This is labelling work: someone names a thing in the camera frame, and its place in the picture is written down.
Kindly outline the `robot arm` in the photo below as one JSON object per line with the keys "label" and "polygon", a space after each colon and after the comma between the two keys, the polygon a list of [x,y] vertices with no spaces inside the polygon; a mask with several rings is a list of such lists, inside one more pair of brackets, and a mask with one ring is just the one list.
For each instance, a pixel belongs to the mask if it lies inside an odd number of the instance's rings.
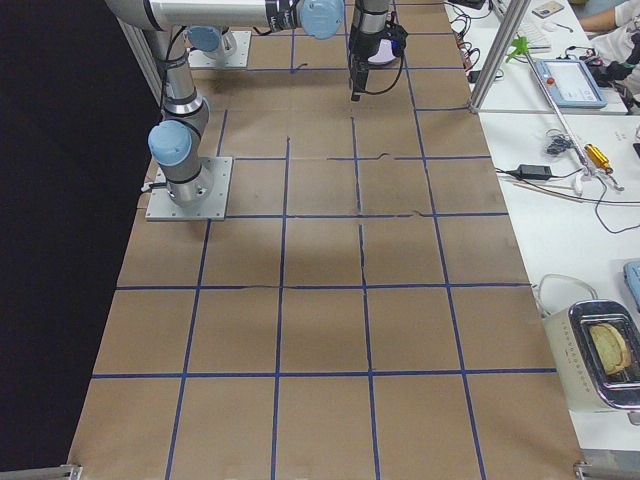
{"label": "robot arm", "polygon": [[274,1],[110,1],[109,10],[126,34],[146,77],[157,77],[160,121],[148,135],[158,164],[155,181],[145,185],[149,218],[221,220],[226,213],[233,161],[202,157],[199,148],[210,106],[196,87],[189,62],[192,50],[226,60],[237,53],[231,27],[273,28]]}
{"label": "robot arm", "polygon": [[[362,95],[376,94],[367,89],[369,58],[382,41],[390,39],[395,27],[389,5],[388,1],[357,1],[354,5],[348,45],[353,102]],[[264,11],[267,34],[301,27],[308,35],[325,40],[336,33],[344,19],[342,1],[260,1],[258,7]]]}

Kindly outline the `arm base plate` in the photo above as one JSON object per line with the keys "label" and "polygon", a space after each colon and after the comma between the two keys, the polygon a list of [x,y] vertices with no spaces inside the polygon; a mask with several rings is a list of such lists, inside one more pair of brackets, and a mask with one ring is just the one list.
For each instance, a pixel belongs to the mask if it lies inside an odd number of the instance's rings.
{"label": "arm base plate", "polygon": [[149,221],[223,221],[226,216],[232,157],[200,157],[199,175],[189,183],[166,180],[160,167],[149,189],[145,217]]}
{"label": "arm base plate", "polygon": [[250,31],[228,31],[221,36],[217,50],[206,52],[195,47],[189,53],[192,70],[240,70],[248,65]]}

